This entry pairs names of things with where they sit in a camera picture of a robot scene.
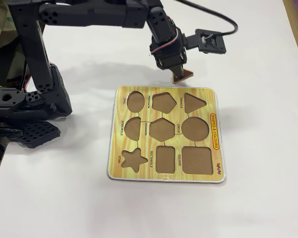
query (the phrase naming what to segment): black cable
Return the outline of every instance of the black cable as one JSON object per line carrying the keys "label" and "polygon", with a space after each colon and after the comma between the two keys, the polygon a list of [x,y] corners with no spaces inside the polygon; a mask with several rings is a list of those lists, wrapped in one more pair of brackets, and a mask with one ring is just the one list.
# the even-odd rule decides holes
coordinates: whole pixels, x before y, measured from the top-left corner
{"label": "black cable", "polygon": [[227,35],[231,35],[231,34],[234,34],[235,32],[237,32],[237,30],[238,30],[237,23],[235,21],[233,21],[232,19],[228,18],[227,16],[224,16],[224,15],[222,15],[222,14],[216,12],[216,11],[210,10],[210,9],[208,9],[206,7],[200,6],[198,4],[192,3],[192,2],[187,1],[187,0],[176,0],[176,1],[178,1],[180,3],[183,3],[185,5],[188,5],[190,7],[196,8],[198,10],[207,12],[207,13],[209,13],[211,15],[217,16],[217,17],[219,17],[219,18],[221,18],[221,19],[229,22],[230,24],[232,24],[234,26],[234,30],[228,31],[228,32],[224,32],[224,33],[217,33],[217,34],[214,34],[213,37],[214,36],[227,36]]}
{"label": "black cable", "polygon": [[0,137],[18,138],[22,136],[23,131],[14,127],[0,127]]}

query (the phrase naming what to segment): white table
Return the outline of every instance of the white table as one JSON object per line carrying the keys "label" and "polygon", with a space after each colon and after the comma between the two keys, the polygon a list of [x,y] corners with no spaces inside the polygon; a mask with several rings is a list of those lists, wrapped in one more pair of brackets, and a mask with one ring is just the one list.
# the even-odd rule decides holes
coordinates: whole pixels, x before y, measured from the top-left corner
{"label": "white table", "polygon": [[[73,113],[61,137],[10,143],[0,167],[0,238],[298,238],[298,49],[281,0],[205,0],[240,31],[227,54],[188,52],[181,86],[218,96],[226,180],[219,185],[120,182],[106,167],[115,90],[172,85],[149,56],[150,31],[50,27],[44,39]],[[224,21],[164,0],[188,36]]]}

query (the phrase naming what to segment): star cutout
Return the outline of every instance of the star cutout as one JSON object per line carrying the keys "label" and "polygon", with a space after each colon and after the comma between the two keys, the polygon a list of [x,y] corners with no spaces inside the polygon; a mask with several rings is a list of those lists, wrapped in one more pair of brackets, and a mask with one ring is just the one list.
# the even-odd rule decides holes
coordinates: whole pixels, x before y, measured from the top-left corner
{"label": "star cutout", "polygon": [[133,152],[123,150],[121,154],[125,158],[125,160],[121,164],[121,167],[131,167],[135,173],[139,172],[139,166],[141,164],[145,164],[148,162],[148,160],[145,157],[141,156],[141,150],[139,148],[134,149]]}

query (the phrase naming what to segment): screw hole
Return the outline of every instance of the screw hole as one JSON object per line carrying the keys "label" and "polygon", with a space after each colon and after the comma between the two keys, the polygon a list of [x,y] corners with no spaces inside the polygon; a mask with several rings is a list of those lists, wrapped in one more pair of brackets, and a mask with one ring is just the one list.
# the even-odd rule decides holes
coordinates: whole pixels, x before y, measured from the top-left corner
{"label": "screw hole", "polygon": [[2,101],[7,102],[11,99],[11,95],[10,94],[4,94],[4,96],[2,97]]}

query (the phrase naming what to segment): triangle cutout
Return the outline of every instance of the triangle cutout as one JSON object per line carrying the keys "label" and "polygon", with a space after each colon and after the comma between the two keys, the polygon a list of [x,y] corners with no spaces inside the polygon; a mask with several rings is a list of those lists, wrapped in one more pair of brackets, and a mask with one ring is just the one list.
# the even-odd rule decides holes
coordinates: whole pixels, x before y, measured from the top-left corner
{"label": "triangle cutout", "polygon": [[183,81],[184,79],[187,79],[189,77],[193,76],[193,72],[183,69],[183,76],[182,77],[176,77],[174,74],[172,74],[172,83],[176,84],[179,83],[181,81]]}
{"label": "triangle cutout", "polygon": [[200,98],[197,98],[189,93],[184,94],[184,111],[191,113],[196,109],[206,106],[207,103]]}

